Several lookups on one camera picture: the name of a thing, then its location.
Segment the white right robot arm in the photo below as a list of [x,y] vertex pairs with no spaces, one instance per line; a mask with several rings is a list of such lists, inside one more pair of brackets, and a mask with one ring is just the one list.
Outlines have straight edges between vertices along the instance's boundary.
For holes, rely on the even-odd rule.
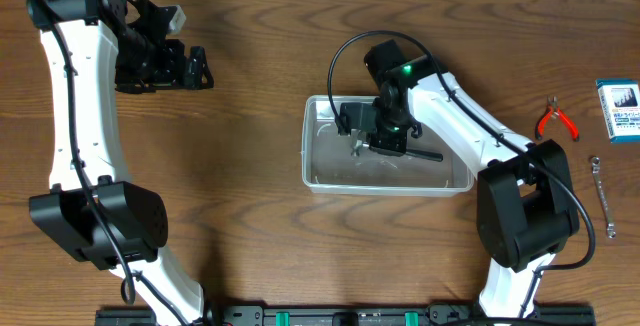
[[579,230],[564,150],[505,127],[429,53],[408,60],[389,40],[364,63],[380,92],[365,129],[369,148],[405,156],[409,138],[428,127],[461,158],[478,182],[476,227],[491,258],[479,306],[490,318],[531,315],[541,277]]

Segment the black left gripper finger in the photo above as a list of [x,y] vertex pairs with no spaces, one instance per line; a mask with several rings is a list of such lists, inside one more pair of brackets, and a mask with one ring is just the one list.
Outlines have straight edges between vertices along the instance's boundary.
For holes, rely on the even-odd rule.
[[192,46],[188,57],[189,69],[204,69],[206,66],[206,52],[202,46]]
[[185,72],[185,89],[210,89],[212,87],[213,76],[208,69]]

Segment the clear plastic container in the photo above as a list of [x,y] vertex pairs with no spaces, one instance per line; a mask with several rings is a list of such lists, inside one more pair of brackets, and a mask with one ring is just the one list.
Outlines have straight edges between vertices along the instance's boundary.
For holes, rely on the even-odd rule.
[[383,156],[358,145],[358,136],[341,136],[328,97],[307,99],[302,129],[302,180],[314,193],[368,196],[452,197],[475,181],[463,161],[432,130],[410,137],[410,151],[429,151],[441,162],[413,156]]

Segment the small claw hammer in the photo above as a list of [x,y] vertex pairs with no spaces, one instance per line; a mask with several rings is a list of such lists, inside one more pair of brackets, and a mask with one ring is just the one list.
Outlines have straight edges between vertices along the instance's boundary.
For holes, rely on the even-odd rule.
[[364,149],[369,149],[370,151],[385,155],[385,156],[394,156],[394,157],[414,157],[418,159],[434,161],[434,162],[442,162],[444,160],[444,156],[441,153],[431,152],[431,151],[422,151],[422,150],[412,150],[409,149],[404,153],[398,153],[395,151],[388,150],[378,150],[371,146],[365,139],[356,138],[352,144],[351,155],[354,157],[359,157],[360,153]]

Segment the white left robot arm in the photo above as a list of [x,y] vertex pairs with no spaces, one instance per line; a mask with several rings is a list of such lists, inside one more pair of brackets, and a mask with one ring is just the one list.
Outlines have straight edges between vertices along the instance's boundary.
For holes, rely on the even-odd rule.
[[162,198],[134,184],[120,143],[118,93],[210,89],[205,50],[178,38],[179,6],[150,0],[27,0],[49,65],[55,149],[49,190],[30,217],[73,259],[144,300],[147,325],[217,325],[203,287],[168,245]]

